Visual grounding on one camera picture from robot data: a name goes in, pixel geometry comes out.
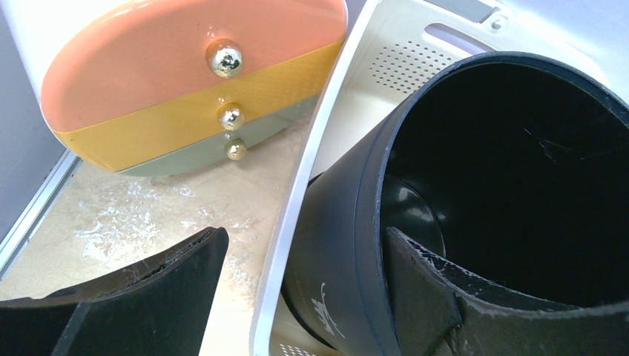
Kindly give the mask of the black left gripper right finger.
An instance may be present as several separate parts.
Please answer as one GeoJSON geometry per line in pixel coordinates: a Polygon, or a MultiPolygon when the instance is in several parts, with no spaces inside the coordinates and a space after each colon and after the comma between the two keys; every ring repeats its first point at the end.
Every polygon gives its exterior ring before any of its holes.
{"type": "Polygon", "coordinates": [[[582,308],[501,286],[385,232],[403,355],[626,355],[628,303],[582,308]]]}

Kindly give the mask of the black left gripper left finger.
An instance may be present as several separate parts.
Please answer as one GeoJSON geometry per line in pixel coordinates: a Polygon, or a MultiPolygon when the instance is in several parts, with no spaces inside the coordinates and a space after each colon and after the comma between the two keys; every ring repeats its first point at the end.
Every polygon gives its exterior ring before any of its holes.
{"type": "Polygon", "coordinates": [[[3,355],[198,355],[228,249],[207,227],[153,256],[1,303],[3,355]]]}

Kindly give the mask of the black cylindrical bucket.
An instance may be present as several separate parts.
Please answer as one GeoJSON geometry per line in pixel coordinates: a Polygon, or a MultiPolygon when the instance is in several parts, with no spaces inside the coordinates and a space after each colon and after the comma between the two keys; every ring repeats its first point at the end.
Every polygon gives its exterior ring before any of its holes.
{"type": "Polygon", "coordinates": [[[281,291],[345,355],[403,355],[388,228],[523,294],[628,303],[628,106],[552,59],[485,53],[439,73],[318,174],[281,291]]]}

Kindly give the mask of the white pastel drawer cabinet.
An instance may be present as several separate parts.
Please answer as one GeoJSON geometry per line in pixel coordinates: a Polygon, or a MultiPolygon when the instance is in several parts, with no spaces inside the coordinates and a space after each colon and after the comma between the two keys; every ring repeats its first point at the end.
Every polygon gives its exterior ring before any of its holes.
{"type": "Polygon", "coordinates": [[[311,113],[348,27],[344,1],[3,1],[43,119],[83,161],[192,171],[311,113]]]}

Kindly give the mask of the cream perforated storage basket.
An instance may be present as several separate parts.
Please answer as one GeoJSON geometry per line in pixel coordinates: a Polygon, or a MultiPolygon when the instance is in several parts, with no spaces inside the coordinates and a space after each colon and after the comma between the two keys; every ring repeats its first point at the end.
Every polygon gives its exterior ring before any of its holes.
{"type": "Polygon", "coordinates": [[[626,1],[368,1],[320,97],[271,242],[252,355],[345,355],[311,336],[281,291],[309,183],[439,73],[493,52],[560,62],[628,106],[626,1]]]}

